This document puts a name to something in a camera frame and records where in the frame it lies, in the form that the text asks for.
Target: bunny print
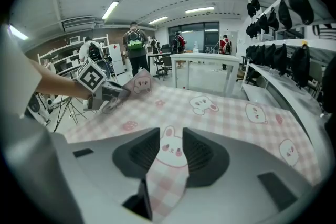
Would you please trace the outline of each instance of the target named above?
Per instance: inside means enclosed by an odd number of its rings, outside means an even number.
[[[290,139],[283,140],[280,144],[280,154],[290,166],[296,165],[299,160],[299,153]]]
[[[254,123],[267,124],[266,115],[262,107],[260,106],[257,106],[254,104],[247,104],[246,105],[246,115],[248,119]]]
[[[148,77],[141,77],[135,80],[134,92],[140,93],[141,91],[152,92],[151,79]]]
[[[175,136],[173,126],[168,126],[160,140],[160,150],[156,159],[165,165],[180,168],[187,165],[187,159],[183,153],[182,138]]]
[[[218,106],[214,105],[211,100],[206,96],[195,97],[190,101],[190,105],[193,107],[193,112],[197,115],[204,115],[205,110],[211,109],[217,112]]]

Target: air conditioner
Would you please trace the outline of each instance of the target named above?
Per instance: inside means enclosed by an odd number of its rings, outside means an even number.
[[[68,19],[63,21],[62,24],[65,32],[94,29],[96,26],[95,19],[93,17]]]

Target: window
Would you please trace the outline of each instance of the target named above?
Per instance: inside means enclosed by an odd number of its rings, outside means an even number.
[[[210,49],[213,48],[219,42],[219,22],[206,22],[171,27],[168,29],[170,44],[177,31],[181,31],[182,37],[187,41],[187,50],[192,50],[195,47],[195,44],[197,44],[198,49],[202,52],[205,51],[207,47],[210,47]]]

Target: green backpack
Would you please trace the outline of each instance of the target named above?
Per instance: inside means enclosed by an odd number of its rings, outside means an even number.
[[[139,50],[142,49],[143,39],[139,34],[139,29],[130,30],[128,32],[127,46],[129,50]]]

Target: person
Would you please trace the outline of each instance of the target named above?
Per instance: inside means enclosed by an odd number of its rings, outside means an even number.
[[[160,42],[158,42],[158,40],[156,39],[155,36],[152,37],[151,46],[153,48],[153,53],[154,54],[159,53],[157,49],[160,48]]]
[[[220,54],[226,54],[231,55],[231,41],[227,38],[227,35],[223,36],[223,39],[220,41],[219,44],[219,53]]]
[[[131,22],[130,30],[123,36],[122,43],[128,52],[133,76],[138,74],[139,67],[149,72],[145,48],[145,45],[148,43],[148,38],[144,31],[138,29],[136,22]]]
[[[86,37],[85,43],[79,49],[79,61],[80,62],[84,62],[86,59],[88,59],[89,57],[88,51],[89,51],[90,46],[91,47],[93,46],[92,44],[94,44],[97,48],[99,48],[100,56],[101,58],[103,58],[104,52],[103,52],[101,45],[98,42],[93,41],[91,37]]]
[[[56,68],[52,62],[50,62],[49,59],[44,60],[44,66],[48,68],[52,73],[56,74]]]
[[[184,40],[184,38],[181,36],[181,31],[175,32],[175,37],[172,42],[172,54],[181,54],[183,53],[185,49],[185,45],[187,44],[187,41]],[[183,61],[177,61],[178,67],[182,67]]]

